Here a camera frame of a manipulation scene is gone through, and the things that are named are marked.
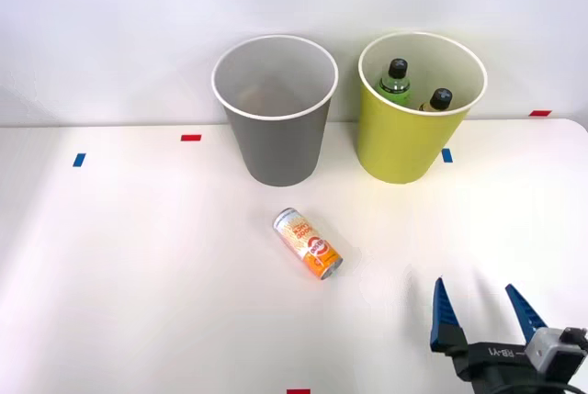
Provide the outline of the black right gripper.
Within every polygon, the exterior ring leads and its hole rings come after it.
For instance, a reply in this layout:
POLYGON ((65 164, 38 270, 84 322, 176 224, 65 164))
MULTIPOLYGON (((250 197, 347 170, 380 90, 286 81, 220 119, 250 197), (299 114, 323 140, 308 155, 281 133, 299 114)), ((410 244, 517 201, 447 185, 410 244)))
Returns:
MULTIPOLYGON (((530 343, 535 333, 547 324, 515 288, 505 291, 516 318, 530 343)), ((444 281, 439 277, 433 294, 430 348, 433 353, 452 356, 458 378, 469 382, 475 394, 488 393, 579 393, 569 382, 583 363, 586 353, 557 354, 553 367, 539 372, 531 363, 522 345, 506 343, 473 343, 467 339, 448 297, 444 281)))

